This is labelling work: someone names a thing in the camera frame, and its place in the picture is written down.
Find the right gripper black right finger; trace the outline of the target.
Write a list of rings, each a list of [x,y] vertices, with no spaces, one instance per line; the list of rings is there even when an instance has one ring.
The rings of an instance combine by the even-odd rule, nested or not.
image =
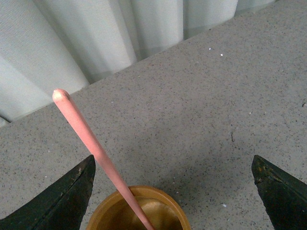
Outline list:
[[[307,228],[307,185],[255,155],[251,166],[254,183],[276,230]]]

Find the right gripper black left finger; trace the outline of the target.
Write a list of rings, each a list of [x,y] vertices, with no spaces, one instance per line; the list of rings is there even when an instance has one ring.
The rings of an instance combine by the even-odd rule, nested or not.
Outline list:
[[[0,221],[2,230],[78,230],[92,195],[95,160],[88,156],[27,204]]]

